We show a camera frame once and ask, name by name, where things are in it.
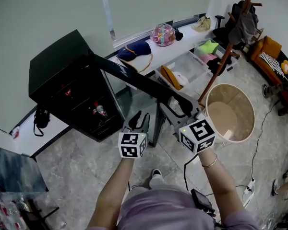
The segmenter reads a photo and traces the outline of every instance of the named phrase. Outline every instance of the black bag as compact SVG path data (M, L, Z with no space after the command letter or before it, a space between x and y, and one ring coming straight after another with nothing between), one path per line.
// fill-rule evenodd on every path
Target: black bag
M47 127L48 122L50 121L49 115L50 113L48 112L48 110L45 109L43 105L37 105L37 109L34 115L34 126L33 126L33 132L36 136L40 137L44 136L44 133L40 129ZM35 126L41 133L40 135L35 133Z

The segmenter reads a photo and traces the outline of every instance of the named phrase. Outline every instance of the black cabinet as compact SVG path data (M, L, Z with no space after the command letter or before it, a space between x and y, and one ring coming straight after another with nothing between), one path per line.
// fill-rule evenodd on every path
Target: black cabinet
M75 30L30 62L29 96L57 118L101 141L122 127L121 117L99 67ZM96 103L107 115L96 111Z

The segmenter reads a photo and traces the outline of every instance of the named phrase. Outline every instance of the power cord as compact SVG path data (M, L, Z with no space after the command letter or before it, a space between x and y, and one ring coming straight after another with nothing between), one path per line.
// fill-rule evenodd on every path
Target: power cord
M250 192L253 193L252 189L250 189L248 186L245 186L245 185L238 185L238 186L236 186L236 187L240 187L240 186L246 187Z
M275 102L275 104L271 107L271 110L270 110L270 111L265 115L264 120L263 120L263 122L262 122L262 124L261 124L261 133L260 133L260 136L258 137L257 145L256 145L256 151L255 151L254 156L253 156L253 159L252 159L252 173L251 173L251 179L252 179L252 181L255 180L255 179L253 178L254 159L255 159L255 156L256 156L257 151L258 151L258 143L259 143L259 139L260 139L261 135L263 134L264 121L265 121L265 119L267 118L268 114L269 114L270 112L272 112L273 107L275 107L275 106L279 103L279 101L280 101L280 100L278 100L277 102Z
M188 165L189 163L191 163L197 156L198 156L198 154L196 154L190 161L188 161L188 162L186 162L186 163L184 164L184 168L183 168L183 178L184 178L184 182L185 182L185 184L186 184L186 189L187 189L187 191L189 190L189 188L188 188L188 183L187 183L187 178L186 178L187 165Z

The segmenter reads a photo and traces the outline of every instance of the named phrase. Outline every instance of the black device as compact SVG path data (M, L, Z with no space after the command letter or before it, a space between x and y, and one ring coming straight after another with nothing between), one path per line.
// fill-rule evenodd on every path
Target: black device
M41 131L41 128L46 128L48 125L48 122L50 121L49 117L49 111L43 106L43 105L37 105L36 112L34 115L34 126L33 126L33 133L36 136L44 136L43 131ZM35 133L35 126L39 130L40 134Z
M206 212L210 216L214 216L215 210L212 208L212 204L210 203L209 199L204 195L201 194L199 191L195 189L191 190L192 198L195 203L195 206Z
M91 54L77 30L50 45L30 62L29 97L66 124L102 141L122 127L123 118ZM102 114L96 105L103 107Z

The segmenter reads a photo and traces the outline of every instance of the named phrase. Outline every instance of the green item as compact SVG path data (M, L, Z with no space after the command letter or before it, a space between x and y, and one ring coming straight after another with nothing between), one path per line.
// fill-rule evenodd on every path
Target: green item
M206 54L212 54L214 49L218 46L218 43L213 43L211 40L208 40L205 42L202 46L199 48L204 51Z

